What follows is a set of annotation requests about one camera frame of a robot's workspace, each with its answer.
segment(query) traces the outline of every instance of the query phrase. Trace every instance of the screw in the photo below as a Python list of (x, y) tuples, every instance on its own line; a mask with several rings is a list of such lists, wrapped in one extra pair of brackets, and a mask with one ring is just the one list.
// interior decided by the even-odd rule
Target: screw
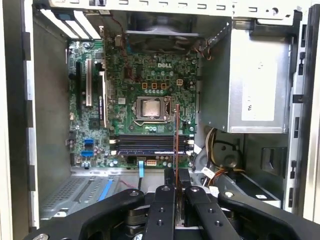
[(138, 196), (138, 195), (139, 195), (139, 193), (136, 192), (136, 191), (132, 191), (132, 192), (130, 193), (130, 196), (132, 196), (132, 197), (136, 197), (136, 196)]
[(192, 192), (198, 192), (198, 191), (199, 191), (199, 188), (196, 187), (196, 186), (193, 186), (193, 187), (191, 187), (191, 191), (192, 191)]
[(224, 193), (224, 195), (227, 197), (227, 198), (232, 198), (234, 196), (234, 194), (232, 192), (229, 192), (229, 191), (226, 191)]
[(163, 188), (161, 188), (162, 191), (170, 191), (170, 187), (168, 186), (164, 186)]
[(216, 225), (216, 226), (218, 226), (218, 227), (222, 227), (222, 222), (220, 222), (220, 221), (215, 221), (214, 222), (214, 225)]
[(142, 234), (138, 234), (132, 240), (142, 240), (142, 236), (143, 236)]
[(41, 233), (40, 235), (36, 236), (32, 240), (48, 240), (49, 236), (47, 234)]
[(162, 225), (164, 224), (164, 221), (162, 221), (161, 219), (159, 219), (159, 220), (156, 222), (156, 224), (157, 224), (158, 226), (162, 226)]

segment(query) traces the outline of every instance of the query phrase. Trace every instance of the green circuit board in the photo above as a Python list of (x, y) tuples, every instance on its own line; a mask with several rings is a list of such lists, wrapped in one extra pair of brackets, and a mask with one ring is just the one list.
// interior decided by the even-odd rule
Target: green circuit board
[[(173, 134), (176, 104), (180, 106), (179, 134), (194, 134), (196, 114), (196, 55), (128, 54), (124, 58), (117, 50), (110, 49), (106, 56), (107, 74), (114, 86), (113, 101), (109, 104), (109, 121), (115, 134)], [(137, 120), (137, 99), (170, 99), (170, 114), (166, 120)], [(144, 113), (159, 116), (156, 102), (149, 104)]]
[[(92, 104), (86, 105), (86, 61), (92, 60)], [(99, 70), (103, 65), (109, 82), (107, 126), (99, 119)], [(175, 104), (180, 105), (179, 134), (190, 135), (195, 131), (196, 75), (198, 60), (195, 55), (130, 53), (124, 57), (112, 39), (69, 44), (69, 110), (70, 161), (74, 166), (136, 168), (137, 163), (126, 156), (111, 155), (110, 136), (173, 135)], [(80, 82), (75, 80), (77, 65), (81, 65)], [(166, 115), (159, 109), (159, 102), (166, 103)], [(137, 119), (140, 115), (159, 116), (161, 120)], [(93, 140), (94, 155), (83, 156), (84, 141)], [(172, 156), (144, 156), (143, 161), (155, 161), (146, 168), (172, 166)], [(188, 167), (189, 156), (179, 158), (180, 167)]]

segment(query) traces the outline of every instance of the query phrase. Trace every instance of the chip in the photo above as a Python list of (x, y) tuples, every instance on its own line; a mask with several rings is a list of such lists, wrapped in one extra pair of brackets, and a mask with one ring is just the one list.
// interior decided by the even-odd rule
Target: chip
[(103, 57), (104, 57), (104, 54), (102, 52), (95, 53), (95, 59), (102, 59)]
[(89, 129), (100, 129), (99, 118), (90, 118), (89, 119)]

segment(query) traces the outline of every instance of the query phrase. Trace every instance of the red wire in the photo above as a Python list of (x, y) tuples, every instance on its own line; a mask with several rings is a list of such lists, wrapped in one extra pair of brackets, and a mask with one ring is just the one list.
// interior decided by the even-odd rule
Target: red wire
[[(123, 57), (123, 59), (124, 59), (124, 65), (125, 65), (125, 67), (126, 67), (127, 69), (129, 69), (130, 66), (129, 66), (129, 63), (128, 63), (128, 55), (127, 55), (127, 52), (126, 52), (126, 50), (125, 50), (125, 48), (124, 48), (124, 45), (126, 44), (126, 34), (125, 34), (125, 31), (124, 31), (124, 28), (122, 27), (121, 23), (114, 18), (113, 15), (111, 15), (111, 19), (112, 19), (116, 24), (118, 24), (119, 27), (121, 28), (121, 38), (122, 38), (122, 43), (121, 43), (121, 46), (120, 46), (120, 48), (121, 48), (121, 55), (122, 55), (122, 57)], [(133, 81), (135, 81), (135, 79), (133, 78), (131, 72), (128, 72), (128, 74), (129, 74), (130, 79), (133, 80)]]

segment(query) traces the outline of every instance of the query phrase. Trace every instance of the sticker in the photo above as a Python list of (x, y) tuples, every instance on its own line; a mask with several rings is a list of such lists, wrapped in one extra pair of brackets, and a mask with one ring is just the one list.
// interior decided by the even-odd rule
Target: sticker
[(242, 79), (242, 121), (274, 121), (277, 61), (258, 61)]
[(212, 194), (212, 196), (214, 196), (216, 198), (218, 197), (219, 189), (216, 186), (209, 186), (209, 190), (210, 190), (210, 193)]
[(207, 167), (202, 168), (201, 172), (210, 179), (212, 179), (215, 176), (215, 173)]
[(255, 195), (257, 199), (267, 199), (265, 195)]
[(199, 147), (197, 144), (195, 144), (194, 147), (193, 147), (193, 151), (194, 151), (196, 154), (199, 154), (199, 153), (202, 151), (202, 148)]
[(124, 97), (119, 97), (118, 98), (118, 104), (126, 104), (126, 99)]

